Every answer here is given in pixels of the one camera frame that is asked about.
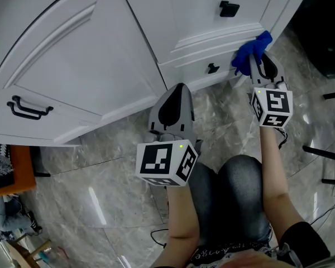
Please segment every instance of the marble floor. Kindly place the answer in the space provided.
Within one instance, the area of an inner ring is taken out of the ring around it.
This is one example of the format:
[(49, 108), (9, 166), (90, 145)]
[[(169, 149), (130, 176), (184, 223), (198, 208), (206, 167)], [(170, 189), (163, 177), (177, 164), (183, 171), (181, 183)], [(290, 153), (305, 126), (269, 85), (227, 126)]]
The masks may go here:
[[(335, 152), (335, 80), (323, 77), (288, 28), (270, 50), (283, 64), (294, 94), (294, 115), (281, 149), (290, 196), (311, 222), (335, 205), (335, 161), (305, 153), (303, 145)], [(193, 93), (195, 131), (204, 140), (200, 162), (214, 170), (231, 156), (261, 159), (259, 128), (248, 105), (249, 81), (229, 82)], [(81, 137), (76, 148), (39, 148), (37, 188), (22, 196), (44, 231), (31, 242), (51, 239), (51, 267), (149, 267), (162, 248), (150, 238), (168, 222), (166, 194), (134, 177), (136, 145), (146, 132), (149, 110), (138, 112)], [(335, 210), (314, 228), (327, 244), (335, 239)], [(165, 232), (156, 234), (163, 241)]]

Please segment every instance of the black cabinet handle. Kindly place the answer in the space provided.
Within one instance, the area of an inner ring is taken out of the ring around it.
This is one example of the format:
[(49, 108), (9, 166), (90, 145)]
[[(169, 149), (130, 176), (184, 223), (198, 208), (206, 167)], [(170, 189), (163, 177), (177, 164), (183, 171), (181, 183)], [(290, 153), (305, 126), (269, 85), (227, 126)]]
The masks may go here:
[(48, 106), (45, 109), (45, 111), (39, 111), (39, 110), (35, 110), (35, 109), (29, 108), (29, 107), (22, 106), (21, 103), (20, 103), (21, 97), (17, 96), (17, 95), (14, 95), (12, 97), (12, 100), (16, 102), (16, 105), (17, 105), (18, 109), (20, 109), (21, 111), (38, 115), (38, 116), (32, 116), (32, 115), (27, 115), (27, 114), (23, 114), (23, 113), (20, 113), (20, 112), (16, 112), (15, 111), (15, 104), (13, 102), (9, 101), (8, 103), (6, 103), (6, 105), (11, 108), (12, 114), (14, 114), (15, 116), (22, 117), (22, 118), (27, 118), (27, 119), (32, 119), (32, 120), (39, 120), (41, 118), (41, 116), (48, 115), (49, 112), (54, 109), (52, 106)]
[(11, 112), (15, 116), (19, 116), (19, 117), (26, 118), (26, 119), (32, 119), (32, 120), (40, 120), (40, 118), (41, 118), (41, 115), (32, 116), (32, 115), (27, 115), (27, 114), (23, 114), (23, 113), (20, 113), (20, 112), (16, 112), (15, 109), (14, 109), (15, 104), (11, 101), (6, 103), (6, 105), (11, 108)]
[(214, 66), (213, 64), (209, 64), (208, 67), (210, 68), (208, 74), (214, 74), (219, 69), (219, 66)]
[(28, 112), (28, 113), (32, 113), (32, 114), (37, 114), (37, 115), (43, 115), (43, 116), (46, 116), (47, 114), (49, 114), (50, 111), (54, 110), (54, 108), (52, 106), (48, 106), (46, 108), (46, 111), (39, 111), (39, 110), (34, 110), (34, 109), (31, 109), (29, 107), (24, 107), (20, 104), (20, 100), (21, 100), (21, 97), (20, 96), (17, 96), (17, 95), (14, 95), (12, 97), (12, 100), (16, 102), (17, 104), (17, 107), (18, 109), (24, 111), (24, 112)]
[(219, 6), (222, 8), (221, 13), (219, 14), (220, 17), (234, 17), (240, 8), (240, 5), (231, 4), (228, 1), (221, 1)]

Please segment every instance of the person's arm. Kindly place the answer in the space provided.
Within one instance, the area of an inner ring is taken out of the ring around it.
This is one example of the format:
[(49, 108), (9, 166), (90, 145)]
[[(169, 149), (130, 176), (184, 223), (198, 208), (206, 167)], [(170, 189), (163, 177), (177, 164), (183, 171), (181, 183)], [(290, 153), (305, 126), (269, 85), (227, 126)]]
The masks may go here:
[(274, 128), (260, 127), (260, 133), (263, 206), (279, 243), (284, 232), (289, 227), (304, 220), (294, 208), (288, 195), (288, 185)]
[(169, 239), (151, 267), (183, 268), (195, 252), (200, 228), (189, 186), (167, 187)]

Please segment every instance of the jeans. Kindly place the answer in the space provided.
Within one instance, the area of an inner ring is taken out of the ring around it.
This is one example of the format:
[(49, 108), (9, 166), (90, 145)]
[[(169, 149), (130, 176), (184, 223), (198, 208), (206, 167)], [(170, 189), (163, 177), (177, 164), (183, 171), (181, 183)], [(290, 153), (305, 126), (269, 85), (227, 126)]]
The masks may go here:
[(31, 226), (30, 218), (19, 214), (20, 209), (18, 201), (12, 199), (5, 203), (3, 197), (0, 197), (0, 231), (13, 231)]
[(230, 158), (215, 174), (196, 163), (189, 179), (200, 225), (200, 245), (229, 242), (268, 244), (263, 210), (262, 164), (253, 157)]

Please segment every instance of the white cabinet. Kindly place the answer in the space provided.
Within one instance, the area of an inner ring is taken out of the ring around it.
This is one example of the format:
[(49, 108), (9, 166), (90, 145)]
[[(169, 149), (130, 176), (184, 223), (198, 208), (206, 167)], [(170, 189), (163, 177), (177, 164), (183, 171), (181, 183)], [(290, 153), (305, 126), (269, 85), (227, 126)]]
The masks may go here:
[(233, 78), (238, 48), (277, 39), (301, 1), (0, 0), (0, 143), (78, 145), (176, 83)]
[[(225, 8), (220, 7), (223, 1), (229, 2)], [(162, 64), (212, 46), (255, 37), (264, 30), (270, 31), (288, 0), (128, 2)]]
[[(0, 134), (21, 138), (19, 145), (28, 145), (24, 138), (61, 145), (153, 105), (165, 91), (125, 0), (58, 0), (0, 66)], [(13, 96), (53, 110), (39, 120), (16, 116), (7, 105)]]

